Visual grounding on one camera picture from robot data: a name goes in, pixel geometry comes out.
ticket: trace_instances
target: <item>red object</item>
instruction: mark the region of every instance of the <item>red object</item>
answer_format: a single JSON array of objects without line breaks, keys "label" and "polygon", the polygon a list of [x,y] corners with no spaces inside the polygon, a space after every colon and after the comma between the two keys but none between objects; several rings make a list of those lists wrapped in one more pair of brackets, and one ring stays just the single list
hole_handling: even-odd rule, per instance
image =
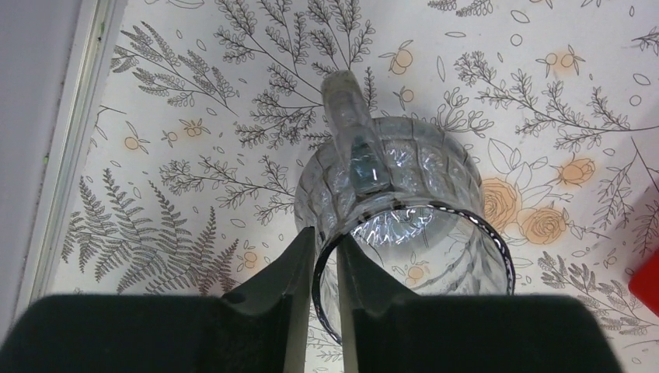
[{"label": "red object", "polygon": [[629,282],[629,291],[659,316],[659,249],[633,275]]}]

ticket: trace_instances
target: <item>orange flower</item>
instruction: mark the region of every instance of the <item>orange flower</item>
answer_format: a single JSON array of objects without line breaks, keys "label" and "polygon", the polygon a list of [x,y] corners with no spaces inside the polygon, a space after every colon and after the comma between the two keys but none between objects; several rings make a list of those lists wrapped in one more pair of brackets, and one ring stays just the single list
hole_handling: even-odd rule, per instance
[{"label": "orange flower", "polygon": [[565,184],[581,185],[587,182],[595,172],[595,163],[592,159],[573,159],[565,167],[555,167],[558,172],[558,180]]},{"label": "orange flower", "polygon": [[526,208],[517,216],[521,233],[530,243],[546,245],[556,241],[567,229],[567,224],[560,211],[544,207],[538,210]]},{"label": "orange flower", "polygon": [[497,178],[483,180],[485,219],[499,232],[521,210],[521,195],[514,186]]}]

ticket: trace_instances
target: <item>floral wallpaper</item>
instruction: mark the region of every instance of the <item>floral wallpaper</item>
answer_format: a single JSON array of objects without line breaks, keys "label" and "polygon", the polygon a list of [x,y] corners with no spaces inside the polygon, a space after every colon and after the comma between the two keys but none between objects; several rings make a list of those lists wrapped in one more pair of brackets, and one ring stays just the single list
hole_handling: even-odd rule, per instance
[{"label": "floral wallpaper", "polygon": [[[631,295],[659,246],[659,12],[651,0],[130,0],[53,292],[222,295],[295,237],[331,138],[323,76],[478,162],[517,293],[579,298],[626,371],[659,369]],[[390,268],[414,286],[428,263]],[[342,371],[310,320],[309,372]]]}]

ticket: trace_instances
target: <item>glass rim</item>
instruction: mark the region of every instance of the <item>glass rim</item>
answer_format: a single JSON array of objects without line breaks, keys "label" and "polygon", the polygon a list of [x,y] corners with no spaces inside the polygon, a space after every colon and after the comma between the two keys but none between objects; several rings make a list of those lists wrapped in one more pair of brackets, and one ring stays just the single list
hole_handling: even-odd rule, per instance
[{"label": "glass rim", "polygon": [[341,335],[339,335],[339,333],[337,333],[336,330],[334,330],[334,328],[330,325],[330,321],[327,319],[327,314],[323,310],[323,305],[320,301],[320,280],[323,276],[323,273],[325,272],[327,260],[330,258],[330,254],[335,250],[336,247],[338,247],[338,245],[346,236],[350,235],[353,229],[361,224],[364,224],[371,218],[390,211],[400,211],[411,208],[432,208],[447,214],[460,216],[461,218],[464,218],[466,221],[469,221],[475,225],[482,233],[485,233],[494,242],[494,245],[497,247],[497,251],[501,255],[501,258],[504,260],[507,278],[506,293],[507,295],[514,294],[515,271],[510,250],[508,249],[508,245],[501,237],[501,235],[497,232],[496,229],[494,229],[492,225],[490,225],[490,223],[487,222],[487,220],[481,218],[478,214],[469,210],[453,208],[450,204],[446,204],[445,202],[441,202],[439,200],[426,200],[423,203],[409,204],[403,202],[402,200],[394,199],[393,205],[389,205],[387,208],[381,208],[379,211],[362,214],[356,219],[349,220],[349,224],[346,229],[338,231],[334,237],[326,241],[325,245],[323,245],[320,250],[316,263],[314,264],[311,296],[314,309],[316,311],[316,316],[318,317],[318,320],[325,331],[339,345],[341,345]]}]

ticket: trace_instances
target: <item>clear glass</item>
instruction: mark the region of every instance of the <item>clear glass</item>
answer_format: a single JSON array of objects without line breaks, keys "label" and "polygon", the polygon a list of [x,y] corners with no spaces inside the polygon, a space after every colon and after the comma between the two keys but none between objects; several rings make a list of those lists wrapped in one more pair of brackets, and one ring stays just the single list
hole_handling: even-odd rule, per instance
[{"label": "clear glass", "polygon": [[[316,227],[317,253],[350,232],[374,262],[419,294],[507,294],[504,258],[484,231],[456,214],[416,207],[439,200],[483,215],[481,178],[467,151],[440,128],[418,120],[368,120],[375,136],[370,140],[377,143],[373,149],[382,152],[382,164],[372,168],[374,173],[384,169],[390,185],[362,193],[354,168],[363,165],[363,158],[340,154],[337,149],[345,146],[333,141],[325,143],[299,180],[298,230]],[[363,141],[358,138],[353,143]],[[407,208],[394,211],[394,203],[399,202]],[[336,262],[331,258],[321,278],[321,306],[339,333]]]}]

